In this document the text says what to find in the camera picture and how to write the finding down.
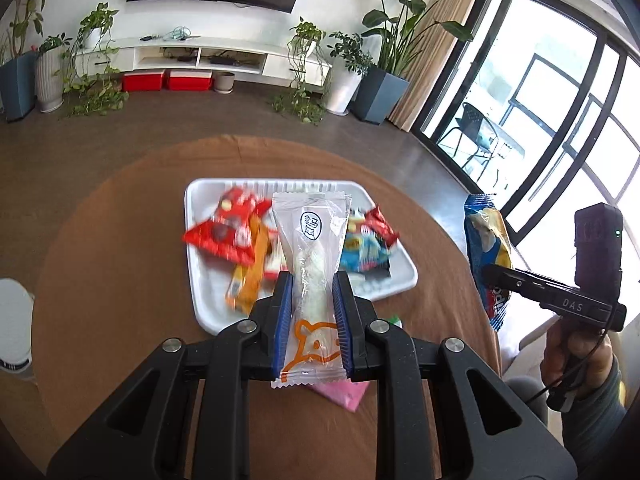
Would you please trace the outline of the person's right hand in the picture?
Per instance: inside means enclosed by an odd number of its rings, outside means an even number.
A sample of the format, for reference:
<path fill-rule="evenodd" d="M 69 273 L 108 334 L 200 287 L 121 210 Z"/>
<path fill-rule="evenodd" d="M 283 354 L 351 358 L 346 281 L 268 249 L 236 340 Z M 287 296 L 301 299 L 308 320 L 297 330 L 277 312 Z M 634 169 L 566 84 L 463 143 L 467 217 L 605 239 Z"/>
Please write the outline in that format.
<path fill-rule="evenodd" d="M 577 395 L 584 396 L 600 388 L 613 366 L 613 348 L 608 334 L 600 334 L 556 321 L 547 332 L 544 358 L 540 364 L 542 382 L 548 386 L 561 381 L 570 359 L 585 361 L 585 376 Z"/>

